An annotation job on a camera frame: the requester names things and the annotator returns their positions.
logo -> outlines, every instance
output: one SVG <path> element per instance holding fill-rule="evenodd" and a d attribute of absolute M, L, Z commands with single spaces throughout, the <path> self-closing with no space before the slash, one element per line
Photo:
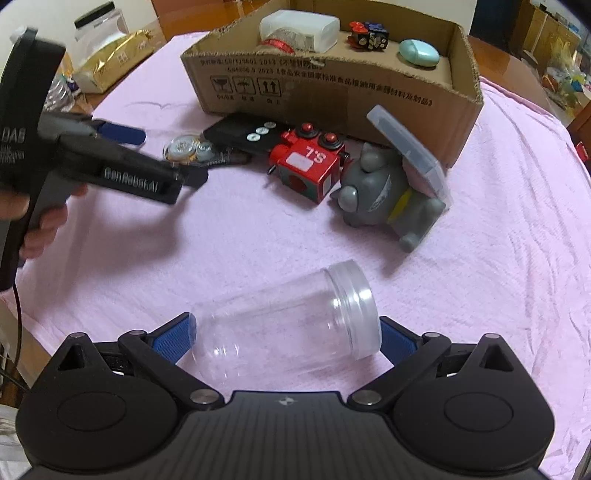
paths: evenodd
<path fill-rule="evenodd" d="M 2 143 L 25 143 L 26 128 L 4 127 L 0 140 Z"/>
<path fill-rule="evenodd" d="M 291 397 L 284 397 L 281 400 L 277 400 L 284 407 L 291 407 L 296 401 Z"/>
<path fill-rule="evenodd" d="M 127 185 L 136 189 L 144 190 L 146 192 L 158 192 L 158 182 L 154 180 L 142 179 L 128 172 L 121 172 L 105 167 L 103 170 L 103 178 L 111 180 L 121 185 Z"/>

gray toy rhino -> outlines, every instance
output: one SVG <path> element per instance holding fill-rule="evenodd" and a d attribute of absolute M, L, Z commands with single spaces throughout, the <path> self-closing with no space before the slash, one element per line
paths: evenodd
<path fill-rule="evenodd" d="M 366 143 L 361 156 L 341 174 L 336 199 L 343 219 L 353 227 L 387 223 L 400 237 L 400 246 L 412 252 L 445 209 L 445 203 L 418 192 L 408 184 L 402 155 Z"/>

finger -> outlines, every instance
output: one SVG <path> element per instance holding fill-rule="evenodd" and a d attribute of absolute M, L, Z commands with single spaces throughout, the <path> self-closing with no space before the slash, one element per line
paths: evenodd
<path fill-rule="evenodd" d="M 29 197 L 22 193 L 0 192 L 0 219 L 16 220 L 29 208 Z"/>
<path fill-rule="evenodd" d="M 18 255 L 23 260 L 32 260 L 33 258 L 40 257 L 42 253 L 43 253 L 43 248 L 25 248 L 25 247 L 22 247 L 19 250 Z"/>
<path fill-rule="evenodd" d="M 24 248 L 41 248 L 46 247 L 56 239 L 57 228 L 49 230 L 33 230 L 25 235 L 22 242 Z"/>
<path fill-rule="evenodd" d="M 46 211 L 39 221 L 39 227 L 43 230 L 58 228 L 68 220 L 68 208 L 66 205 L 63 207 L 52 208 Z"/>
<path fill-rule="evenodd" d="M 83 183 L 82 185 L 80 185 L 76 190 L 74 190 L 72 192 L 72 195 L 74 197 L 83 197 L 84 195 L 86 195 L 88 193 L 88 185 L 86 183 Z"/>

gray plastic toy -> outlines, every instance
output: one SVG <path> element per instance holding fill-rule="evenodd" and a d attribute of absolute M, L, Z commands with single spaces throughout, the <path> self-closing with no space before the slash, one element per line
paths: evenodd
<path fill-rule="evenodd" d="M 359 159 L 345 165 L 341 187 L 330 197 L 348 225 L 387 223 L 400 237 L 402 250 L 412 252 L 451 204 L 445 175 L 433 155 L 382 107 L 373 108 L 368 119 L 398 148 L 364 144 Z M 399 149 L 437 197 L 409 185 Z"/>
<path fill-rule="evenodd" d="M 400 246 L 412 252 L 445 210 L 408 184 L 402 155 L 366 143 L 361 157 L 343 172 L 341 188 L 331 194 L 354 227 L 387 223 L 400 236 Z"/>

black cable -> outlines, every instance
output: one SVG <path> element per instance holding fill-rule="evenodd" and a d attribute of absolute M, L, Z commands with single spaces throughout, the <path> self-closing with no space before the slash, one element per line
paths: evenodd
<path fill-rule="evenodd" d="M 18 361 L 21 359 L 21 345 L 22 345 L 22 311 L 21 311 L 21 300 L 18 298 L 17 284 L 12 285 L 12 291 L 14 292 L 14 301 L 17 304 L 17 322 L 18 322 L 18 334 L 17 334 L 17 354 L 14 356 L 12 362 L 12 373 L 14 377 L 17 373 Z"/>
<path fill-rule="evenodd" d="M 8 373 L 3 368 L 0 368 L 0 375 L 3 376 L 6 380 L 10 380 L 14 383 L 18 388 L 23 390 L 23 392 L 28 392 L 29 388 L 22 382 L 18 381 L 15 376 L 17 374 L 17 366 L 18 361 L 21 358 L 21 345 L 22 345 L 22 311 L 21 311 L 21 300 L 18 298 L 18 290 L 17 285 L 14 284 L 12 286 L 12 291 L 14 292 L 14 301 L 17 304 L 17 322 L 18 322 L 18 334 L 17 334 L 17 353 L 14 356 L 14 361 L 12 362 L 12 371 Z M 2 382 L 2 393 L 4 393 L 4 389 L 6 388 L 7 383 Z"/>
<path fill-rule="evenodd" d="M 10 380 L 18 388 L 20 388 L 23 392 L 25 392 L 25 393 L 29 392 L 29 387 L 28 386 L 26 386 L 23 382 L 17 380 L 16 378 L 14 378 L 12 375 L 10 375 L 2 367 L 0 367 L 0 376 L 4 377 L 6 380 Z"/>

